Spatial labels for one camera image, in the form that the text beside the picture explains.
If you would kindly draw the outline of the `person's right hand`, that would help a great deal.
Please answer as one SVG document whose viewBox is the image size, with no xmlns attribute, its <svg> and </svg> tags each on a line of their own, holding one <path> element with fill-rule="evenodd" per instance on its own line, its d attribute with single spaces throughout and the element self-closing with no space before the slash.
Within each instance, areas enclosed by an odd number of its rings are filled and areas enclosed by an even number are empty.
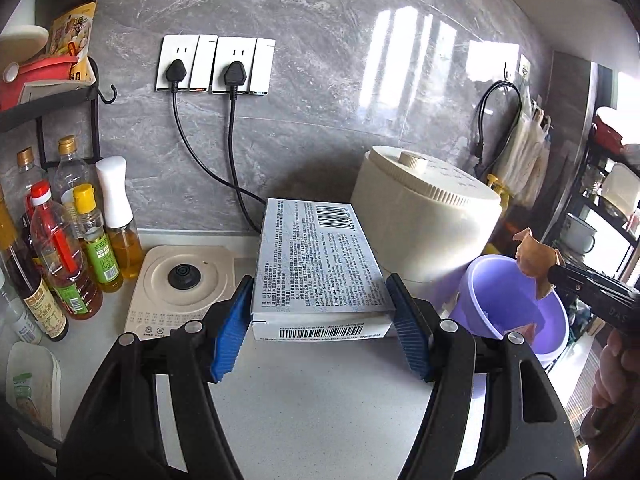
<svg viewBox="0 0 640 480">
<path fill-rule="evenodd" d="M 591 393 L 594 408 L 603 410 L 620 402 L 639 379 L 639 345 L 625 342 L 618 330 L 612 330 L 600 354 L 600 367 Z"/>
</svg>

